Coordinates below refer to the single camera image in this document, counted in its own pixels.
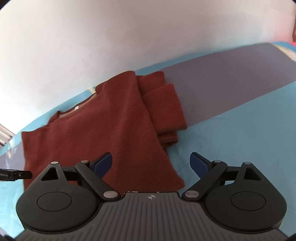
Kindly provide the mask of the dark red knit sweater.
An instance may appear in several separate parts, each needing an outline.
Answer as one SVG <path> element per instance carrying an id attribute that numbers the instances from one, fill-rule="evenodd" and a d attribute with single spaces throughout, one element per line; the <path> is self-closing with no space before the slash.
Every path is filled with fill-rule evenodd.
<path id="1" fill-rule="evenodd" d="M 34 131 L 22 132 L 25 168 L 37 177 L 48 164 L 73 166 L 112 155 L 104 181 L 119 193 L 171 192 L 184 187 L 166 148 L 187 127 L 181 104 L 163 72 L 121 73 L 98 85 L 76 107 L 56 112 Z"/>

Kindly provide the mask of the pink patterned curtain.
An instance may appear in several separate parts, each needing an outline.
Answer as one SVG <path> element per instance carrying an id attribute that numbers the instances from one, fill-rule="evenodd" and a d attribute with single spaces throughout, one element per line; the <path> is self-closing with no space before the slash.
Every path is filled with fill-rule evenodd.
<path id="1" fill-rule="evenodd" d="M 5 128 L 3 125 L 0 125 L 0 145 L 4 147 L 14 136 L 15 134 Z"/>

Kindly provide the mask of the blue grey patterned bedsheet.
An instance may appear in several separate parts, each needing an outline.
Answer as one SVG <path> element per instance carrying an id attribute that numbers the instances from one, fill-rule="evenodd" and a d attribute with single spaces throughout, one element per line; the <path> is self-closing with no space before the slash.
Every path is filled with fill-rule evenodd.
<path id="1" fill-rule="evenodd" d="M 101 200 L 76 164 L 52 161 L 37 177 L 1 181 L 1 240 L 295 240 L 295 45 L 250 45 L 134 73 L 158 71 L 174 86 L 187 124 L 166 148 L 184 187 Z M 12 142 L 1 168 L 29 171 L 22 133 Z M 202 199 L 184 200 L 200 180 L 193 152 L 228 168 Z"/>

